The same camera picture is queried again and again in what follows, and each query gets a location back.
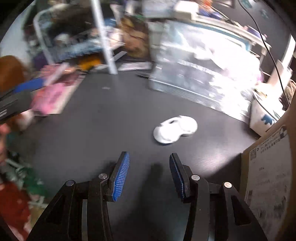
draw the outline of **dark gray tabletop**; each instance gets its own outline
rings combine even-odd
[[[153,129],[178,116],[193,117],[198,130],[171,145],[158,144]],[[247,124],[179,97],[150,90],[135,72],[90,74],[60,115],[38,123],[33,165],[51,194],[65,181],[99,175],[122,151],[130,168],[118,202],[108,203],[114,240],[182,240],[189,205],[182,204],[169,170],[169,155],[208,181],[240,178],[238,154],[256,140]]]

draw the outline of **cardboard box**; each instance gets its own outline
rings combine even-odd
[[[291,226],[295,230],[296,98],[279,121],[242,153],[240,193],[269,241],[282,240]]]

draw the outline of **round metal bolt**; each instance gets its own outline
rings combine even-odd
[[[200,179],[200,176],[199,175],[192,175],[191,179],[194,181],[198,181]]]
[[[108,177],[108,175],[106,174],[106,173],[101,173],[100,175],[99,175],[99,178],[100,179],[106,179]]]
[[[74,181],[73,180],[68,180],[66,182],[66,186],[68,186],[68,187],[72,186],[73,184],[74,184]]]
[[[226,188],[231,188],[231,187],[232,187],[232,184],[229,183],[229,182],[225,182],[225,183],[224,183],[224,186],[225,186]]]

